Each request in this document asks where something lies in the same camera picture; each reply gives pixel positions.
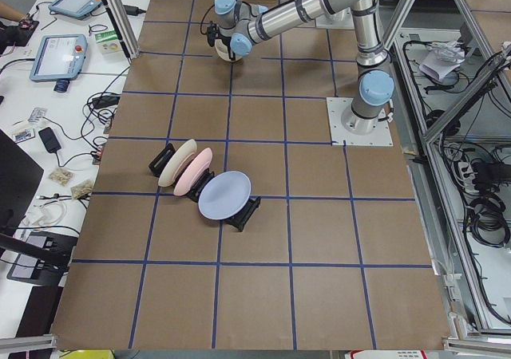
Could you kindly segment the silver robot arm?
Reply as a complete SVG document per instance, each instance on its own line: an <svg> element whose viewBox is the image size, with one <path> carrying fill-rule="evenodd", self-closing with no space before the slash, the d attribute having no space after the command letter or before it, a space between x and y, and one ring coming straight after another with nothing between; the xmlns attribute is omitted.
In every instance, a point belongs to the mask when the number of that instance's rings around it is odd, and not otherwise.
<svg viewBox="0 0 511 359"><path fill-rule="evenodd" d="M349 10L357 42L358 91L342 114L343 127L365 136L374 131L383 107L394 93L390 55L380 32L378 0L288 0L265 9L241 0L214 0L214 20L205 36L211 47L222 44L229 61L246 57L255 45Z"/></svg>

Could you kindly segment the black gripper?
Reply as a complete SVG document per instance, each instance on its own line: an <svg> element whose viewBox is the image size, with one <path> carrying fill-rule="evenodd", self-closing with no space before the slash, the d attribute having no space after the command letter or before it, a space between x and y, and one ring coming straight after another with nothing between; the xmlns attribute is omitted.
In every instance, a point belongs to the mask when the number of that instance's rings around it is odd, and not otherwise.
<svg viewBox="0 0 511 359"><path fill-rule="evenodd" d="M224 36L223 34L219 34L217 36L218 40L228 48L228 60L229 61L237 61L237 55L234 53L234 51L231 49L231 37L230 36Z"/></svg>

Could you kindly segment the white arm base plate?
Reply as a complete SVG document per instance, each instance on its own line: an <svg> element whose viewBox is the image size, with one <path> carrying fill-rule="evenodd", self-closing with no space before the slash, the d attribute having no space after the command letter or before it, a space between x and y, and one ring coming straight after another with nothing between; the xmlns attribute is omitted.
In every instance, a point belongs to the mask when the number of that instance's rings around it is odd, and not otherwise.
<svg viewBox="0 0 511 359"><path fill-rule="evenodd" d="M315 25L317 28L324 29L354 29L354 23L349 10L344 10L334 15L319 16L315 19Z"/></svg>
<svg viewBox="0 0 511 359"><path fill-rule="evenodd" d="M328 97L327 115L331 143L337 146L393 147L390 123L382 109L372 120L352 112L351 97Z"/></svg>

